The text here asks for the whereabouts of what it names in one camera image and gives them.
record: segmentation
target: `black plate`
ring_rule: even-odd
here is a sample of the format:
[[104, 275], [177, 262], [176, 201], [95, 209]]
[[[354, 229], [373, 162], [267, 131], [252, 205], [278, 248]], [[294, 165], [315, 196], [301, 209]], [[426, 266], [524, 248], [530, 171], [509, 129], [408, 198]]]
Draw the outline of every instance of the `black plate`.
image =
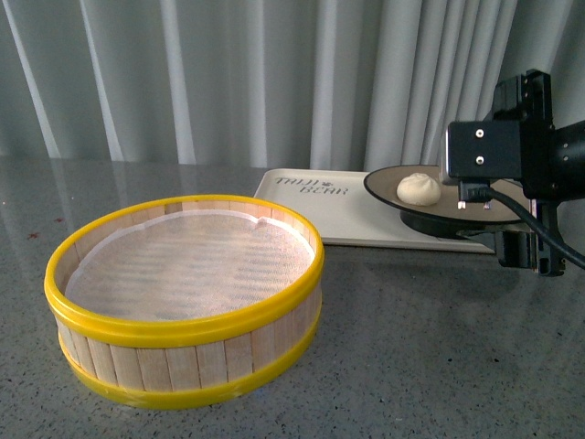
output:
[[[441, 185], [441, 198], [432, 206], [413, 206], [401, 201], [396, 189], [402, 178], [415, 172], [427, 174], [439, 181], [438, 166], [392, 166], [368, 174], [364, 179], [366, 190], [380, 201], [400, 209], [400, 218], [416, 231], [438, 238], [460, 239], [460, 230], [483, 230], [487, 225], [513, 224], [520, 218], [498, 201], [490, 209], [483, 204], [467, 203], [466, 209], [457, 209], [459, 194], [456, 186]], [[528, 209], [529, 200], [522, 188], [509, 181], [498, 180], [492, 187], [507, 194]]]

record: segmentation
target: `dumpling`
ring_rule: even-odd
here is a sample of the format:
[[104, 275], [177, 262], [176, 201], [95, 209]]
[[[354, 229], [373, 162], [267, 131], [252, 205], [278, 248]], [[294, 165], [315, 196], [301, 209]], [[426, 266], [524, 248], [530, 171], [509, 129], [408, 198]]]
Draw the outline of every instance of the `dumpling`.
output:
[[413, 206], [431, 206], [441, 198], [441, 186], [434, 178], [416, 172], [402, 178], [396, 195], [402, 202]]

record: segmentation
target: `bamboo steamer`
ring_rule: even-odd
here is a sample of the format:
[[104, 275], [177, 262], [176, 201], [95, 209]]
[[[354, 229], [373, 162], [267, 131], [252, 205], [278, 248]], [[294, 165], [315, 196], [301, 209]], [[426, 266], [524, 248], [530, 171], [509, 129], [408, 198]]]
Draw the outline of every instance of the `bamboo steamer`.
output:
[[[68, 298], [68, 284], [76, 271], [108, 237], [149, 221], [174, 218], [178, 212], [268, 219], [282, 226], [283, 233], [294, 234], [313, 257], [281, 290], [210, 316], [127, 319], [87, 309]], [[135, 407], [182, 409], [257, 389], [304, 353], [321, 313], [323, 264], [316, 228], [290, 209], [237, 196], [166, 198], [119, 210], [73, 233], [48, 262], [45, 293], [57, 320], [61, 349], [83, 384]]]

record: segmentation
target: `yellow plastic band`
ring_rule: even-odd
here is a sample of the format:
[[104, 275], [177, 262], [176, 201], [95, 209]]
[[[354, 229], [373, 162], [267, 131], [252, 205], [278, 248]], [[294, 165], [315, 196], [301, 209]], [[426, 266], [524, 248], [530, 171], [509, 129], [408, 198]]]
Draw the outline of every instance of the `yellow plastic band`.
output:
[[[134, 212], [186, 201], [235, 201], [281, 210], [299, 220], [315, 237], [315, 257], [307, 271], [278, 294], [257, 304], [218, 316], [173, 322], [146, 322], [102, 316], [72, 303], [55, 283], [55, 272], [65, 252], [82, 236]], [[45, 294], [55, 314], [65, 326], [95, 340], [130, 348], [181, 348], [212, 343], [251, 332], [284, 316], [319, 287], [324, 265], [324, 248], [317, 229], [305, 217], [270, 201], [257, 198], [199, 195], [165, 198], [131, 206], [96, 219], [61, 243], [48, 261]]]
[[317, 331], [319, 316], [321, 315], [321, 306], [319, 307], [317, 317], [312, 323], [305, 336], [291, 349], [285, 352], [278, 359], [274, 360], [268, 366], [257, 370], [250, 375], [237, 380], [227, 382], [214, 387], [205, 389], [194, 389], [192, 391], [138, 391], [125, 389], [110, 383], [98, 380], [83, 370], [70, 356], [61, 336], [59, 335], [59, 344], [67, 358], [71, 368], [89, 389], [99, 393], [109, 400], [122, 404], [132, 405], [134, 407], [157, 410], [177, 410], [201, 407], [217, 402], [223, 402], [249, 391], [258, 389], [260, 386], [274, 380], [290, 368], [307, 350], [314, 335]]

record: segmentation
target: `gray speckled countertop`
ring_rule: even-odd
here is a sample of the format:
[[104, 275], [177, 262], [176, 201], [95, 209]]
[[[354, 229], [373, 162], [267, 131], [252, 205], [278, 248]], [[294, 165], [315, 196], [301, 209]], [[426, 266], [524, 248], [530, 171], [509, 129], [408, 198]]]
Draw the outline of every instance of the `gray speckled countertop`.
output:
[[[0, 437], [585, 437], [585, 272], [489, 255], [327, 247], [313, 344], [235, 400], [159, 412], [80, 384], [43, 292], [50, 254], [106, 213], [251, 196], [264, 170], [0, 158]], [[560, 211], [585, 251], [585, 203]]]

